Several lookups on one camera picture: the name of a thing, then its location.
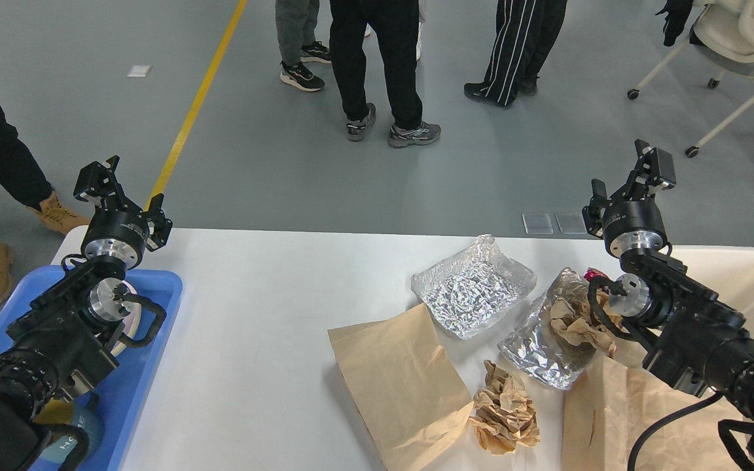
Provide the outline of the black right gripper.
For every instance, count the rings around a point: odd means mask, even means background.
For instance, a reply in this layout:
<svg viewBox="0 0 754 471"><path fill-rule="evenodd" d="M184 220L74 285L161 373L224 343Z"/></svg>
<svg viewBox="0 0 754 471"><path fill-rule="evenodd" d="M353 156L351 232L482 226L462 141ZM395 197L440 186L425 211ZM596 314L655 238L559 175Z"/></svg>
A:
<svg viewBox="0 0 754 471"><path fill-rule="evenodd" d="M592 197L583 207L586 232L602 239L605 250L613 257L632 249L660 251L670 244L653 196L676 187L673 156L640 138L634 146L637 163L619 190L622 201L609 200L605 183L592 179Z"/></svg>

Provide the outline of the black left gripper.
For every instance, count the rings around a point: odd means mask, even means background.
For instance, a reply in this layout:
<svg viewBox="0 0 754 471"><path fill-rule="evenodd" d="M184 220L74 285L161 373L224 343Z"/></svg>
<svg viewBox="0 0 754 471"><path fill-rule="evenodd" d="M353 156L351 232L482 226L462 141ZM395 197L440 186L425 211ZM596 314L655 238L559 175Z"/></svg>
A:
<svg viewBox="0 0 754 471"><path fill-rule="evenodd" d="M95 208L81 253L87 258L113 256L132 270L140 265L144 251L152 253L167 244L173 221L162 208L163 193L152 197L145 212L130 212L128 198L116 178L119 163L120 156L114 155L105 163L82 167L73 196Z"/></svg>

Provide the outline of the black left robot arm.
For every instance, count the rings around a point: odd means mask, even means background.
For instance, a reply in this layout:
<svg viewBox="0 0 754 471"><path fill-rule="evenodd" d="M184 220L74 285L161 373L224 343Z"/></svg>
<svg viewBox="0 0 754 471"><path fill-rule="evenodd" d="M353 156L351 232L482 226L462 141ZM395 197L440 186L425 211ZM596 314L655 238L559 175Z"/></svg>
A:
<svg viewBox="0 0 754 471"><path fill-rule="evenodd" d="M81 169L74 197L95 205L81 250L61 262L63 277L8 325L10 349L0 353L0 470L27 470L54 436L76 444L60 465L75 470L86 459L87 433L36 418L54 398L72 400L95 390L118 367L117 343L150 345L167 318L164 307L124 285L144 251L167 243L173 223L157 194L146 209L124 194L116 178L120 158Z"/></svg>

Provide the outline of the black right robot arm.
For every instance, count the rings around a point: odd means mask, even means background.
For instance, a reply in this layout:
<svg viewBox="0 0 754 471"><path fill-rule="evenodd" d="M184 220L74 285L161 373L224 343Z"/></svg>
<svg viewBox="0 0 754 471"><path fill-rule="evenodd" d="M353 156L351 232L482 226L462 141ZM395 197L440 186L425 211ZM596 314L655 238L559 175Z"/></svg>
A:
<svg viewBox="0 0 754 471"><path fill-rule="evenodd" d="M590 278L590 310L613 335L646 349L644 369L700 400L641 433L626 467L635 468L647 438L659 429L725 398L745 420L720 421L721 441L742 470L754 470L754 339L740 312L662 251L670 242L655 194L676 185L672 156L641 139L635 147L637 164L626 184L608 196L604 182L593 179L592 197L583 208L587 232L603 239L624 271L616 281ZM707 388L713 396L701 398Z"/></svg>

